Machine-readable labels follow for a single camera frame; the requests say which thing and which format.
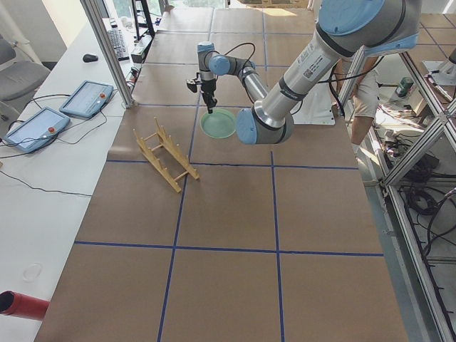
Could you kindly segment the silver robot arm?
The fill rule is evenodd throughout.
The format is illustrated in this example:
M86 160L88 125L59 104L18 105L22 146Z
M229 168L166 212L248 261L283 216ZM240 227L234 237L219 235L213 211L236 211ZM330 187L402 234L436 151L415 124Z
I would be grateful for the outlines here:
M254 101L239 112L236 133L244 144L278 144L293 132L291 110L341 59L364 46L373 55L413 48L418 42L421 1L323 1L311 42L278 83L267 90L251 61L219 54L210 41L197 45L199 70L187 87L216 106L216 77L238 77Z

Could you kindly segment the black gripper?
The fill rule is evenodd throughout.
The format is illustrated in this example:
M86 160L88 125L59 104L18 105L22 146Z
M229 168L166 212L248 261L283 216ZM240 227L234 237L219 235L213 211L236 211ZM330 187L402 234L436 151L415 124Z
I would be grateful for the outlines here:
M207 112L209 114L213 113L213 108L217 104L217 99L215 98L215 91L217 89L217 80L215 78L211 80L201 80L201 92L203 101L207 106Z

